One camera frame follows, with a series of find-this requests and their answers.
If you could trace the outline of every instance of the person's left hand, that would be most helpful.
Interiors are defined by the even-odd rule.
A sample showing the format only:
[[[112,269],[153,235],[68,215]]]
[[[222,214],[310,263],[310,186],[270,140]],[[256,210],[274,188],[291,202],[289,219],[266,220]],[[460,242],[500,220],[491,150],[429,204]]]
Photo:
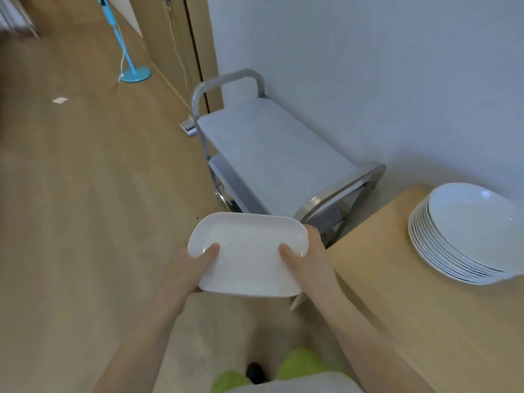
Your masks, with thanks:
[[[181,312],[187,297],[195,290],[219,251],[220,245],[215,243],[199,257],[192,258],[186,248],[180,249],[163,274],[155,295],[155,305],[163,311]]]

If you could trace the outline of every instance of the forearm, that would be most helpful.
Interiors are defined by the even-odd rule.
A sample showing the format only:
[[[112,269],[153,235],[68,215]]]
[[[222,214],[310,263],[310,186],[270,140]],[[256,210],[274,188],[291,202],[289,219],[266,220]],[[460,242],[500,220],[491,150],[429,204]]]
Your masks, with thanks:
[[[428,390],[342,291],[319,309],[367,393]]]
[[[165,295],[157,293],[109,362],[93,393],[151,392],[182,307],[181,298],[168,303]]]

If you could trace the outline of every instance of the cart handle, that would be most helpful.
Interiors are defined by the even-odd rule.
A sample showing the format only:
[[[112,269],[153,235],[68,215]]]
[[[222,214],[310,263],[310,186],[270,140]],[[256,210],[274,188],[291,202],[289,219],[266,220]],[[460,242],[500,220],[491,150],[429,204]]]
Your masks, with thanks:
[[[192,98],[191,103],[193,106],[194,121],[197,121],[200,118],[198,104],[199,104],[199,100],[201,96],[204,93],[206,93],[207,91],[213,88],[230,83],[232,81],[240,80],[241,78],[245,78],[245,77],[251,77],[257,80],[258,97],[265,98],[266,94],[265,94],[264,79],[258,72],[255,72],[253,69],[242,69],[236,72],[232,72],[232,73],[224,74],[222,76],[211,78],[210,80],[201,82],[199,85],[196,86],[195,90],[193,91],[193,98]]]
[[[332,198],[338,196],[345,190],[349,189],[359,181],[364,181],[366,186],[369,185],[368,190],[374,189],[377,186],[380,178],[382,178],[382,175],[384,175],[385,171],[386,165],[380,161],[372,161],[367,165],[357,168],[349,175],[346,175],[344,178],[319,191],[315,196],[311,197],[295,213],[293,219],[298,220],[300,223],[305,223],[322,205],[327,203]]]

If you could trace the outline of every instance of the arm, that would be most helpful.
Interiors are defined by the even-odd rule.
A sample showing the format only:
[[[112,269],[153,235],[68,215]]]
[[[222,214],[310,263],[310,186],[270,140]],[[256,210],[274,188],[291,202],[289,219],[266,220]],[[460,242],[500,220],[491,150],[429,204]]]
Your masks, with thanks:
[[[149,393],[153,390],[174,321],[218,253],[218,244],[194,259],[186,249],[178,252],[147,310],[116,351],[93,393]]]
[[[298,257],[287,245],[281,244],[280,255],[331,327],[366,392],[429,391],[426,382],[345,297],[317,229],[306,228],[309,233],[308,253]]]

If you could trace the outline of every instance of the wooden floor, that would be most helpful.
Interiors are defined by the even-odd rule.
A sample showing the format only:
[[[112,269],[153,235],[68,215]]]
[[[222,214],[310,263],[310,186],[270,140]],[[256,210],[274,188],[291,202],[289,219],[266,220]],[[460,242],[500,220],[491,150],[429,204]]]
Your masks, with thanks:
[[[116,86],[121,52],[96,0],[32,6],[42,38],[0,44],[0,390],[89,392],[174,249],[223,208],[159,75]],[[312,306],[288,306],[193,295],[155,392],[208,391],[251,360],[274,375],[298,345],[345,367]]]

